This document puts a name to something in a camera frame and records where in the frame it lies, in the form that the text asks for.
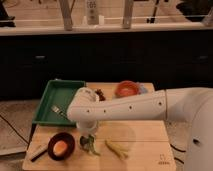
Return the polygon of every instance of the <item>small bowl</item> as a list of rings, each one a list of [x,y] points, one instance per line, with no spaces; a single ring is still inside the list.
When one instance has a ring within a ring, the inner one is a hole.
[[[118,84],[115,95],[117,97],[127,97],[140,94],[140,87],[133,81],[122,81]]]
[[[54,147],[55,147],[56,143],[59,141],[63,141],[63,143],[65,143],[67,145],[67,149],[61,155],[56,155],[54,153]],[[61,133],[54,135],[50,139],[50,141],[48,143],[47,152],[48,152],[48,155],[54,160],[64,160],[73,153],[74,149],[75,149],[74,137],[69,133],[61,132]]]

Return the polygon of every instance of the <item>cabinet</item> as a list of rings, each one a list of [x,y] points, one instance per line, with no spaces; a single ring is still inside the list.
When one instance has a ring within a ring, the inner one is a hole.
[[[0,37],[0,99],[40,98],[49,79],[213,87],[213,31]]]

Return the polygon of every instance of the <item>green vegetable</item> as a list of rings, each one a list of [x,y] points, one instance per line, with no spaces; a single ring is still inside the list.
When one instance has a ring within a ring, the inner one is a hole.
[[[85,151],[91,151],[94,155],[100,156],[100,153],[95,151],[94,148],[95,138],[92,135],[89,135],[88,138],[81,136],[80,145]]]

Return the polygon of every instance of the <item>floor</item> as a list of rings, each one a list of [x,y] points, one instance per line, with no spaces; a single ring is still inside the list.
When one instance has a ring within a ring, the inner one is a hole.
[[[4,6],[10,16],[15,16],[17,27],[62,26],[62,15],[57,0],[6,0]],[[189,22],[176,9],[180,0],[160,1],[155,23]],[[133,23],[147,23],[153,15],[155,0],[135,1]],[[104,16],[105,24],[121,24],[124,0],[99,0],[99,14]],[[84,0],[75,2],[72,19],[74,25],[81,25],[85,16]]]
[[[63,25],[57,0],[6,0],[4,6],[10,16],[15,16],[16,27],[43,27]],[[123,0],[99,0],[99,13],[104,16],[106,24],[120,24],[123,15]],[[176,9],[179,0],[161,1],[156,15],[156,23],[189,22]],[[152,16],[154,1],[137,1],[134,3],[133,23],[146,23]],[[84,17],[84,0],[76,1],[72,18],[75,25],[81,25]],[[18,132],[28,140],[31,121],[39,100],[2,101],[0,114],[7,119]],[[186,123],[165,122],[171,144],[180,149],[186,149],[189,125]],[[0,118],[0,152],[8,149],[24,149],[27,144]],[[174,156],[184,161],[184,153],[173,150]],[[0,155],[0,170],[22,170],[25,154]],[[183,164],[176,161],[177,171],[183,170]]]

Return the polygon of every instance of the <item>white bottle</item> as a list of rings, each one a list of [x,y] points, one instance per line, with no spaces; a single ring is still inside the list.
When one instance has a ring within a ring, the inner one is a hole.
[[[88,25],[99,24],[98,5],[96,0],[85,0],[86,18]]]

